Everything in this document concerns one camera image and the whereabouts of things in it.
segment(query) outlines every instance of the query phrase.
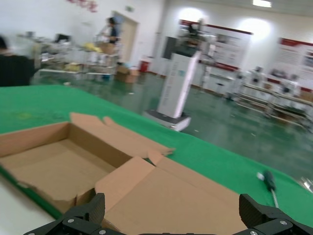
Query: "door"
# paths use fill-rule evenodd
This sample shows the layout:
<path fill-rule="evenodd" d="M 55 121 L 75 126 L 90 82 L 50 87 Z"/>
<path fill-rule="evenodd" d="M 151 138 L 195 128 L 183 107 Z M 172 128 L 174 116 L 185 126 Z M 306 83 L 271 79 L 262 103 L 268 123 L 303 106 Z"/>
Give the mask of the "door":
<path fill-rule="evenodd" d="M 121 62 L 129 63 L 134 47 L 134 39 L 138 24 L 127 17 L 119 15 L 118 13 L 115 13 L 114 17 L 118 19 L 120 23 L 118 30 L 120 30 L 122 44 Z"/>

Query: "ceiling light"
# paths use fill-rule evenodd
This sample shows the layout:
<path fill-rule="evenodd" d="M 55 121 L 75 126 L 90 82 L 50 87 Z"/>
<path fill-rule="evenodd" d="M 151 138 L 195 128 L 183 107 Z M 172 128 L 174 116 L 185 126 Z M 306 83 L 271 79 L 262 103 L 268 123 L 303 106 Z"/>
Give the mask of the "ceiling light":
<path fill-rule="evenodd" d="M 270 1 L 264 0 L 253 0 L 253 5 L 262 7 L 272 7 L 272 3 Z"/>

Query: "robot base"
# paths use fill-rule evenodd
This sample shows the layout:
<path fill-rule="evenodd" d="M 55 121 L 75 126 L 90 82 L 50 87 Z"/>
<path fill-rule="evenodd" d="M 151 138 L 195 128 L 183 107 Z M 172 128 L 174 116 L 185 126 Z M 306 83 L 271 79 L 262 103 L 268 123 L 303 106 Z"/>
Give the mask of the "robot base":
<path fill-rule="evenodd" d="M 191 121 L 191 117 L 185 113 L 182 113 L 181 117 L 179 118 L 172 118 L 164 114 L 158 113 L 156 110 L 147 110 L 144 112 L 143 116 L 154 120 L 157 123 L 174 131 L 182 131 L 187 126 L 189 126 Z"/>

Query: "green floor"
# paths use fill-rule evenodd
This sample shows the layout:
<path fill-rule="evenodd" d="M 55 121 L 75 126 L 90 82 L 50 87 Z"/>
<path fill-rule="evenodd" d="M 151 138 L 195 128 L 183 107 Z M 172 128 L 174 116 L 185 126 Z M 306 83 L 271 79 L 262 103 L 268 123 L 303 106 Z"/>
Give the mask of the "green floor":
<path fill-rule="evenodd" d="M 33 84 L 64 82 L 71 82 L 73 87 L 142 114 L 144 110 L 157 107 L 164 80 L 146 74 L 136 84 L 124 84 L 43 73 Z M 192 116 L 185 133 L 276 168 L 296 180 L 301 177 L 313 179 L 313 135 L 303 129 L 269 120 L 259 113 L 196 89 L 190 91 L 185 112 Z"/>

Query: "open cardboard box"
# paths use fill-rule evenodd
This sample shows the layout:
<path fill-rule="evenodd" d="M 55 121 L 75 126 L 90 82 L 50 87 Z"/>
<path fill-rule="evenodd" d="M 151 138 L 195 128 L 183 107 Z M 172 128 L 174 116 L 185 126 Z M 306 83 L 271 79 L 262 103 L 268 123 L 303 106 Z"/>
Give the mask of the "open cardboard box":
<path fill-rule="evenodd" d="M 125 234 L 246 229 L 239 195 L 163 156 L 172 149 L 108 117 L 71 119 L 0 135 L 0 164 L 62 212 L 103 192 L 102 226 Z"/>
<path fill-rule="evenodd" d="M 88 202 L 98 180 L 135 156 L 169 149 L 109 117 L 72 114 L 62 122 L 0 135 L 0 164 L 61 212 Z"/>

